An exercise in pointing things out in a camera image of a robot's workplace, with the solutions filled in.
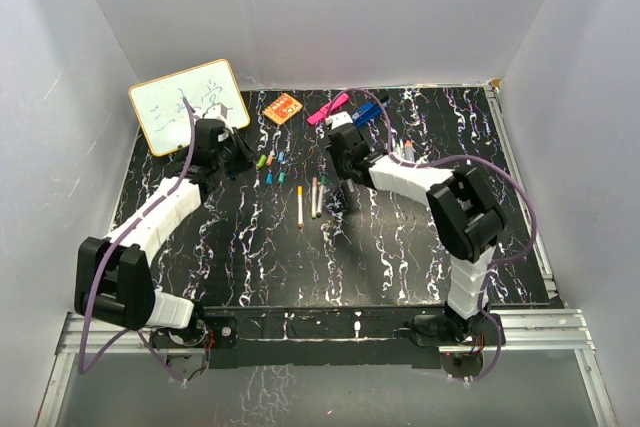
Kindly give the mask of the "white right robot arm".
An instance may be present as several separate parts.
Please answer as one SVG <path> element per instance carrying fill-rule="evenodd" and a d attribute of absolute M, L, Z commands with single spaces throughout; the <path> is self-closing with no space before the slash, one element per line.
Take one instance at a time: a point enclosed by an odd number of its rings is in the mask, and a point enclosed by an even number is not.
<path fill-rule="evenodd" d="M 466 344 L 478 336 L 487 313 L 489 264 L 506 216 L 475 167 L 410 167 L 371 149 L 360 131 L 346 123 L 328 132 L 326 150 L 343 180 L 386 191 L 429 209 L 438 238 L 450 254 L 450 288 L 444 312 L 434 321 L 413 322 L 426 335 Z"/>

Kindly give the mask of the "peach marker pen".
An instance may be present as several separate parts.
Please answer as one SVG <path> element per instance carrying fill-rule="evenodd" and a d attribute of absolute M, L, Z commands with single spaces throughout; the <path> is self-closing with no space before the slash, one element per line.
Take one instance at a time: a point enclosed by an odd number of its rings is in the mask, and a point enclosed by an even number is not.
<path fill-rule="evenodd" d="M 312 219 L 315 219 L 317 217 L 317 212 L 318 212 L 317 201 L 318 201 L 318 178 L 314 176 L 312 178 L 312 185 L 311 185 L 311 218 Z"/>

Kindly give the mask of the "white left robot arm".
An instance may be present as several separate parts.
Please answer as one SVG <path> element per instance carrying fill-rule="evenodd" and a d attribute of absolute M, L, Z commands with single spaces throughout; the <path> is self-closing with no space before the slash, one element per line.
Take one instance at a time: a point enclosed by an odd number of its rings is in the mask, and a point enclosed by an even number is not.
<path fill-rule="evenodd" d="M 193 301 L 155 287 L 150 266 L 162 245 L 209 197 L 223 176 L 254 166 L 255 153 L 238 129 L 219 119 L 195 122 L 195 142 L 164 169 L 156 191 L 106 237 L 86 238 L 79 247 L 74 291 L 77 314 L 128 330 L 169 328 L 194 346 L 207 323 Z"/>

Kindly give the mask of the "thick orange highlighter pen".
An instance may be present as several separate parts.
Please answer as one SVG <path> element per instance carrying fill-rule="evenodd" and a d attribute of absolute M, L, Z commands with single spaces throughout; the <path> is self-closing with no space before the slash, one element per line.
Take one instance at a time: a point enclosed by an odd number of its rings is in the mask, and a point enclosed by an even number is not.
<path fill-rule="evenodd" d="M 404 144 L 404 159 L 409 162 L 415 161 L 415 152 L 410 140 L 407 140 Z"/>

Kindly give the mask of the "yellow orange marker pen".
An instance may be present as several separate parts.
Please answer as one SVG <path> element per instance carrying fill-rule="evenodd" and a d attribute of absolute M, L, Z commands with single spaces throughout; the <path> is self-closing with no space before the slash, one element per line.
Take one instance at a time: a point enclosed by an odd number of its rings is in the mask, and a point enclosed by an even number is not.
<path fill-rule="evenodd" d="M 300 230 L 304 227 L 304 188 L 297 186 L 297 226 Z"/>

